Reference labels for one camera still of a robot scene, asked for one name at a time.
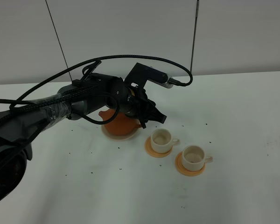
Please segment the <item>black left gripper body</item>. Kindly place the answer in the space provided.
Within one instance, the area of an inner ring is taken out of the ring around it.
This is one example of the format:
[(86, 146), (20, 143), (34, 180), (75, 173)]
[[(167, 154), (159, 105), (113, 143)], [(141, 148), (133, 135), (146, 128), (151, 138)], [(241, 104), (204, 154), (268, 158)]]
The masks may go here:
[(138, 89), (124, 83), (122, 78), (115, 78), (111, 84), (111, 94), (119, 102), (119, 112), (127, 117), (149, 121), (151, 101), (144, 89)]

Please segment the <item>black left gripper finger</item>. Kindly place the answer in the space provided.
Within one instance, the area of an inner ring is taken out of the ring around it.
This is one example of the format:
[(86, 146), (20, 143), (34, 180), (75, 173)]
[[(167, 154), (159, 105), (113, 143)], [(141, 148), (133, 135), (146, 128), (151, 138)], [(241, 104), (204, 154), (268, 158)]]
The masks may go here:
[(164, 124), (166, 115), (162, 114), (157, 108), (156, 103), (152, 100), (148, 100), (146, 111), (144, 112), (144, 120), (156, 121)]

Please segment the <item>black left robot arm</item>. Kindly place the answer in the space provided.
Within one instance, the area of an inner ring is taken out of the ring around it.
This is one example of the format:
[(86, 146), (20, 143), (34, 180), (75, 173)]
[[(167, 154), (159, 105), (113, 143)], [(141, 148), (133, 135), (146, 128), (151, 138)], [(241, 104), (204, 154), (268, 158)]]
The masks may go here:
[(166, 116), (144, 89), (147, 81), (164, 84), (168, 76), (158, 71), (132, 71), (122, 79), (86, 71), (56, 95), (0, 112), (0, 201), (22, 180), (27, 162), (32, 159), (32, 141), (62, 119), (89, 120), (90, 113), (107, 106), (111, 115), (100, 125), (114, 121), (120, 114), (139, 121), (141, 127), (148, 121), (163, 123)]

